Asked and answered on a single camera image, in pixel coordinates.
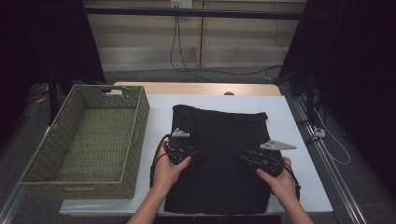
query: white tabletop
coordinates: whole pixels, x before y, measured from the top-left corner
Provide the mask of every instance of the white tabletop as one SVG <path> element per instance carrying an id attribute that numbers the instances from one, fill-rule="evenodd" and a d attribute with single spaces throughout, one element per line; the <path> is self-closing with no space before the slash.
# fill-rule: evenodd
<path id="1" fill-rule="evenodd" d="M 329 198 L 321 184 L 315 166 L 305 147 L 304 140 L 290 112 L 284 96 L 242 95 L 191 95 L 191 94 L 148 94 L 150 110 L 134 197 L 123 200 L 65 200 L 60 213 L 71 216 L 130 216 L 143 202 L 149 191 L 149 167 L 161 138 L 172 126 L 174 105 L 191 105 L 201 109 L 232 113 L 265 112 L 268 116 L 267 129 L 271 139 L 297 146 L 284 150 L 290 157 L 293 171 L 301 188 L 301 204 L 308 213 L 331 212 Z M 271 195 L 267 215 L 283 213 L 284 209 L 276 197 Z M 159 215 L 174 214 L 163 211 Z"/>

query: basket handle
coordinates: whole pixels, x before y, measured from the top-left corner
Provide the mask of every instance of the basket handle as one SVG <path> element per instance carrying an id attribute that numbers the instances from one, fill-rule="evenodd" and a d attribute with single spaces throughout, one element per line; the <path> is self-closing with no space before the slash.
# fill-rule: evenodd
<path id="1" fill-rule="evenodd" d="M 125 94 L 125 88 L 132 88 L 128 86 L 111 86 L 111 85 L 100 85 L 100 86 L 94 86 L 95 88 L 101 90 L 101 91 L 121 91 L 122 94 Z"/>
<path id="2" fill-rule="evenodd" d="M 79 188 L 79 187 L 68 187 L 64 188 L 65 191 L 93 191 L 95 190 L 94 188 Z"/>

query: hand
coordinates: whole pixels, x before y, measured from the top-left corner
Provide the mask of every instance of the hand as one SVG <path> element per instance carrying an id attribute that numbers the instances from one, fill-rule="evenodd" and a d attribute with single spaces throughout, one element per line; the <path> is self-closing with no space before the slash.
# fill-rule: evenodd
<path id="1" fill-rule="evenodd" d="M 283 157 L 283 160 L 291 167 L 291 160 L 289 158 Z M 282 206 L 284 206 L 284 203 L 288 200 L 297 200 L 294 180 L 285 169 L 283 169 L 282 173 L 277 177 L 272 177 L 261 169 L 257 170 L 257 175 L 270 185 L 272 192 L 278 198 Z"/>
<path id="2" fill-rule="evenodd" d="M 153 187 L 166 190 L 167 192 L 176 183 L 181 171 L 183 171 L 190 164 L 191 157 L 186 158 L 178 165 L 174 165 L 169 160 L 168 155 L 166 155 L 166 144 L 167 141 L 163 141 L 157 155 L 158 161 L 155 165 Z"/>

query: wicker basket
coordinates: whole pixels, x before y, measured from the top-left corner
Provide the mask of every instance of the wicker basket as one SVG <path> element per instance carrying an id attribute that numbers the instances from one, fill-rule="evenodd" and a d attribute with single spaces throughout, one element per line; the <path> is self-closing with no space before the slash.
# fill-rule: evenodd
<path id="1" fill-rule="evenodd" d="M 75 86 L 20 184 L 50 199 L 132 198 L 148 115 L 143 87 Z"/>

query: forearm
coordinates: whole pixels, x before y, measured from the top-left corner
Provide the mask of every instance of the forearm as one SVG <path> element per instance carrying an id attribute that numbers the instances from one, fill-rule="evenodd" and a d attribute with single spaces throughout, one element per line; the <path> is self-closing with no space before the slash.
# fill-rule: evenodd
<path id="1" fill-rule="evenodd" d="M 128 224 L 149 224 L 153 223 L 157 216 L 163 200 L 166 198 L 168 190 L 160 188 L 152 188 L 149 190 L 145 201 L 139 206 L 137 211 L 128 221 Z"/>
<path id="2" fill-rule="evenodd" d="M 293 224 L 310 224 L 314 223 L 311 217 L 305 212 L 300 202 L 297 199 L 288 200 L 282 203 L 288 214 L 288 217 Z"/>

